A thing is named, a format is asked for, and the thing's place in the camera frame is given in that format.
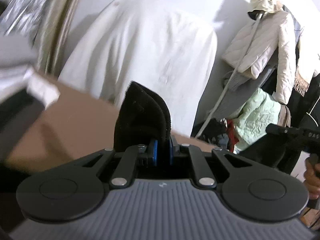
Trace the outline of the person's right hand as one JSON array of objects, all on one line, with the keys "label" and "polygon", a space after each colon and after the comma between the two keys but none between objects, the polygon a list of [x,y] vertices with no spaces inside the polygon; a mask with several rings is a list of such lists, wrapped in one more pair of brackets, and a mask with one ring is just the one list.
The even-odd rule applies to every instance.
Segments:
[{"label": "person's right hand", "polygon": [[318,199],[320,195],[319,164],[312,165],[310,158],[305,160],[306,171],[304,172],[304,185],[309,191],[309,199]]}]

